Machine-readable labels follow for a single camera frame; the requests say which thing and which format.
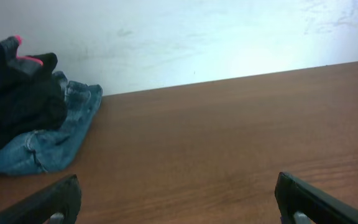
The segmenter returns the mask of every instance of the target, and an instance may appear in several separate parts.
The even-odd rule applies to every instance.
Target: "folded clothing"
[[[64,80],[63,73],[55,76]],[[101,99],[99,85],[68,82],[65,97],[68,113],[62,126],[58,130],[36,130],[15,137],[0,150],[0,174],[38,174],[66,168],[80,148]]]
[[[57,129],[67,116],[64,92],[52,75],[55,54],[17,57],[18,37],[0,42],[0,149],[18,134]]]

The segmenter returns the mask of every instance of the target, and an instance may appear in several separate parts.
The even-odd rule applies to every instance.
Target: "wall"
[[[0,40],[124,93],[358,60],[358,0],[0,0]]]

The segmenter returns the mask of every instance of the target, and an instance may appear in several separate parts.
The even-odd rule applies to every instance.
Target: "black cloth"
[[[64,92],[52,76],[55,54],[16,58],[14,37],[0,42],[0,149],[21,133],[57,129],[67,116]]]

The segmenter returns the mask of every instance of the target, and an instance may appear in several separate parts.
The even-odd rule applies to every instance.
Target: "blue denim jeans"
[[[16,136],[0,150],[0,174],[56,172],[73,161],[99,109],[102,88],[74,81],[66,85],[68,114],[61,128],[35,130]]]

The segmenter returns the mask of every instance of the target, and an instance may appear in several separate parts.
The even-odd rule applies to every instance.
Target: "wood grain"
[[[358,208],[358,62],[107,96],[64,172],[0,177],[0,210],[78,175],[77,223],[278,223],[286,170]]]

